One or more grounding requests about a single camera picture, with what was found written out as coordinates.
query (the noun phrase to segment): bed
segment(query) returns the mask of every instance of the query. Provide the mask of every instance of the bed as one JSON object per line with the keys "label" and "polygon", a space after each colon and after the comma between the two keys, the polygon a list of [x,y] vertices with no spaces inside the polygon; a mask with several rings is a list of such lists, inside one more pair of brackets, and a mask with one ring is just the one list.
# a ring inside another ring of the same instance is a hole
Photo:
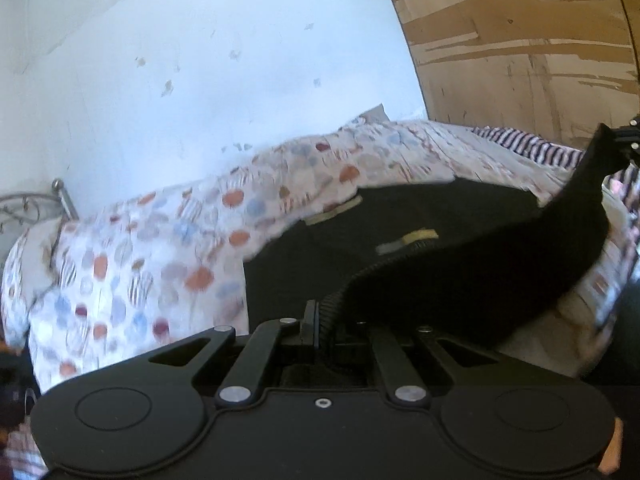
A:
{"label": "bed", "polygon": [[[78,218],[76,210],[66,192],[64,183],[56,179],[52,193],[13,193],[0,196],[0,271],[4,269],[7,257],[24,232],[46,222],[56,222]],[[37,385],[28,387],[31,375],[31,360],[28,349],[16,352],[0,343],[0,370],[4,378],[19,376],[25,381],[24,387],[16,391],[20,394],[17,409],[24,403],[24,413],[28,409],[28,397],[37,395]],[[28,417],[16,426],[0,428],[0,444],[4,448],[0,457],[0,479],[13,480],[40,478],[46,467],[31,437]]]}
{"label": "bed", "polygon": [[[78,219],[67,205],[62,219],[38,222],[20,236],[7,258],[5,341],[20,349],[28,340],[44,393],[212,326],[246,333],[242,262],[359,187],[463,177],[529,190],[544,204],[579,159],[577,150],[525,132],[391,122],[378,107],[331,135],[285,142],[228,173],[156,190],[90,218]],[[636,266],[636,177],[625,173],[603,186],[611,229],[596,265],[555,310],[498,350],[571,376],[597,362],[609,343],[616,298]],[[28,435],[28,426],[22,430]]]}

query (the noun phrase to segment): metal headboard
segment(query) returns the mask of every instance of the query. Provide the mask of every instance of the metal headboard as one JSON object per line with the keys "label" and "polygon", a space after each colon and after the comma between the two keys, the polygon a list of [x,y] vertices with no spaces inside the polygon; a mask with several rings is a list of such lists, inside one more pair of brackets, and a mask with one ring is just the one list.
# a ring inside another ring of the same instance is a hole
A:
{"label": "metal headboard", "polygon": [[78,220],[62,179],[54,180],[51,189],[52,194],[23,192],[0,196],[0,279],[7,254],[27,227],[60,216]]}

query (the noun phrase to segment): wall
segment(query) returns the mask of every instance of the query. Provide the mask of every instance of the wall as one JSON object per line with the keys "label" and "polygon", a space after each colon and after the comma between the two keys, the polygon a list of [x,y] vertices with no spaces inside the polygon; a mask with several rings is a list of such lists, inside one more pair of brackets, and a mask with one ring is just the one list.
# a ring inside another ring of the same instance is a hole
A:
{"label": "wall", "polygon": [[430,117],[578,148],[639,110],[620,0],[393,0]]}
{"label": "wall", "polygon": [[390,0],[28,0],[33,120],[81,214],[424,102]]}
{"label": "wall", "polygon": [[26,0],[0,0],[0,194],[49,189],[24,68]]}

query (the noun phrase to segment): peeling paint spot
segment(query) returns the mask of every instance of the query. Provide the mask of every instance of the peeling paint spot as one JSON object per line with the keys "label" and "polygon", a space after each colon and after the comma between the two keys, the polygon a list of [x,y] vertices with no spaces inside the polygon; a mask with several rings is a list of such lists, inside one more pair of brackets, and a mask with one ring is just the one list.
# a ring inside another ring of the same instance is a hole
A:
{"label": "peeling paint spot", "polygon": [[174,84],[169,79],[169,81],[164,83],[164,92],[162,92],[162,95],[160,97],[171,95],[173,91],[174,91]]}

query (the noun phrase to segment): bed post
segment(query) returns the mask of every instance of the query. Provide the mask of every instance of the bed post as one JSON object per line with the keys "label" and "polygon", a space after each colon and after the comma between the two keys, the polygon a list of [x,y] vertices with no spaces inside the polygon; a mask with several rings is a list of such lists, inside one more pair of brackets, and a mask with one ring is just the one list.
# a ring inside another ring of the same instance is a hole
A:
{"label": "bed post", "polygon": [[64,208],[65,213],[69,217],[69,219],[78,220],[78,212],[76,211],[74,203],[71,202],[71,197],[66,190],[64,181],[61,178],[56,178],[51,183],[51,187],[55,194],[59,197],[60,203],[62,204],[62,207]]}

